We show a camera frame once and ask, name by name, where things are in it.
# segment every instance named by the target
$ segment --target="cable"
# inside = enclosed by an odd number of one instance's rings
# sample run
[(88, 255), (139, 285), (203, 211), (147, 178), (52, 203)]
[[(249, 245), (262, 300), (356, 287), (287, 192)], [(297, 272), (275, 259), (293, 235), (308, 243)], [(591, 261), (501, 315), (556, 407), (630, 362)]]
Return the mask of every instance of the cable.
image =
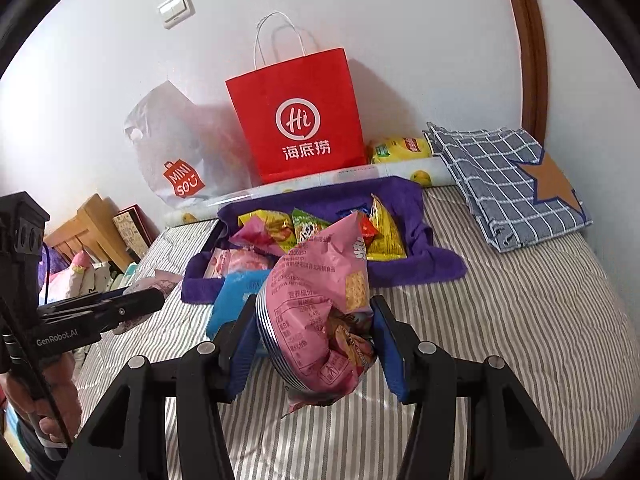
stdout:
[(47, 251), (47, 275), (45, 276), (45, 286), (44, 286), (44, 304), (47, 304), (47, 300), (49, 299), (49, 273), (51, 271), (50, 268), (50, 258), (49, 258), (49, 246), (46, 243), (42, 243), (42, 246), (44, 247), (44, 250)]
[(60, 413), (60, 409), (56, 404), (56, 399), (53, 398), (53, 394), (51, 393), (51, 388), (49, 387), (49, 383), (47, 383), (44, 375), (42, 374), (42, 370), (40, 370), (40, 365), (38, 364), (38, 360), (31, 353), (31, 348), (27, 344), (24, 333), (22, 332), (21, 327), (15, 322), (14, 316), (9, 309), (9, 306), (4, 302), (4, 299), (0, 296), (0, 317), (6, 323), (6, 326), (9, 328), (11, 333), (13, 334), (16, 343), (22, 350), (22, 354), (24, 355), (29, 368), (33, 372), (33, 375), (38, 383), (38, 386), (44, 393), (45, 399), (51, 406), (51, 411), (53, 412), (53, 417), (56, 419), (60, 430), (62, 431), (62, 436), (65, 439), (66, 446), (71, 449), (71, 437), (69, 436), (69, 432), (66, 429), (65, 421), (62, 418), (62, 414)]

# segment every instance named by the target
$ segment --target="pink snack bag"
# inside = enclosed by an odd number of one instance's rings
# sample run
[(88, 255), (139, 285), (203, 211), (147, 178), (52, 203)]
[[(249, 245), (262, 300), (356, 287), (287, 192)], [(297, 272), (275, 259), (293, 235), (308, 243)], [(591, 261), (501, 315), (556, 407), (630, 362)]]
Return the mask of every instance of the pink snack bag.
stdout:
[[(132, 292), (155, 287), (162, 292), (162, 294), (164, 295), (164, 299), (166, 300), (169, 294), (171, 294), (172, 290), (174, 290), (176, 285), (178, 285), (178, 283), (180, 283), (181, 281), (182, 276), (180, 274), (175, 274), (174, 272), (169, 272), (168, 270), (155, 269), (153, 276), (140, 278), (132, 285), (129, 285), (127, 289), (122, 293), (122, 295), (124, 296), (125, 294), (131, 294)], [(133, 327), (145, 322), (151, 316), (153, 316), (153, 314), (146, 314), (145, 316), (140, 316), (135, 319), (123, 321), (113, 329), (113, 334), (124, 334), (125, 332), (131, 330)]]
[(270, 267), (268, 258), (255, 251), (215, 248), (203, 278), (223, 278), (233, 272), (266, 270)]
[(352, 213), (280, 258), (256, 301), (289, 412), (350, 394), (375, 361), (367, 253)]
[(259, 216), (249, 218), (236, 234), (229, 237), (229, 241), (242, 247), (256, 247), (265, 253), (274, 254), (275, 256), (284, 254), (284, 250), (269, 234), (264, 220)]

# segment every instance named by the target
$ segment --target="light switch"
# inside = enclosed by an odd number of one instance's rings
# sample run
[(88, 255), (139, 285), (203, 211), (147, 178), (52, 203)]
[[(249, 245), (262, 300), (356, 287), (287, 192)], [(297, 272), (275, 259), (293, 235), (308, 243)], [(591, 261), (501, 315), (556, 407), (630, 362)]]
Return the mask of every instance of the light switch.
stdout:
[(158, 13), (162, 18), (162, 26), (171, 28), (193, 14), (191, 0), (167, 0), (160, 4)]

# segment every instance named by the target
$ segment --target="mattress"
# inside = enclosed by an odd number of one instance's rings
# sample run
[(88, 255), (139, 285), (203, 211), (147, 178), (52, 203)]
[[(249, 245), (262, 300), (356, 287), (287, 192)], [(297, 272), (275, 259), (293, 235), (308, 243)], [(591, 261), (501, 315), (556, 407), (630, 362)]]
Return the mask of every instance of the mattress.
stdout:
[[(426, 190), (426, 221), (434, 243), (468, 265), (456, 282), (373, 290), (418, 336), (452, 356), (504, 357), (555, 435), (576, 478), (591, 470), (640, 408), (636, 334), (596, 257), (580, 234), (498, 254), (478, 230), (455, 187)], [(201, 222), (167, 229), (138, 266), (184, 272), (213, 227)], [(204, 339), (210, 306), (180, 300), (120, 336), (105, 334), (90, 351), (78, 381), (83, 421), (129, 357), (151, 362), (178, 357)], [(169, 478), (180, 478), (175, 400), (166, 402)], [(282, 380), (258, 359), (244, 392), (221, 405), (236, 478), (395, 478), (413, 407), (386, 388), (379, 363), (358, 388), (328, 408), (283, 416)], [(458, 400), (451, 477), (463, 477), (465, 400)]]

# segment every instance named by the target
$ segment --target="yellow snack bag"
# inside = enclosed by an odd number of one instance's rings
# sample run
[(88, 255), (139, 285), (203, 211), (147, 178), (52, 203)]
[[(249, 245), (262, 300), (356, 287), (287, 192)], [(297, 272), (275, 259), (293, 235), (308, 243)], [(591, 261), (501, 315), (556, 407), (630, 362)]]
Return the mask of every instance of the yellow snack bag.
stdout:
[(369, 245), (367, 260), (388, 262), (389, 260), (406, 258), (398, 226), (396, 226), (394, 219), (391, 218), (389, 211), (382, 205), (380, 199), (373, 194), (372, 197), (373, 205), (371, 206), (369, 220), (371, 220), (373, 227), (378, 230), (379, 234), (373, 238)]
[(240, 215), (238, 225), (245, 225), (252, 216), (257, 216), (264, 222), (267, 233), (273, 240), (287, 253), (298, 243), (296, 233), (293, 229), (291, 217), (281, 211), (268, 211), (267, 209), (257, 209)]
[(371, 163), (384, 164), (400, 160), (414, 160), (431, 156), (431, 148), (426, 139), (415, 137), (394, 137), (370, 147)]

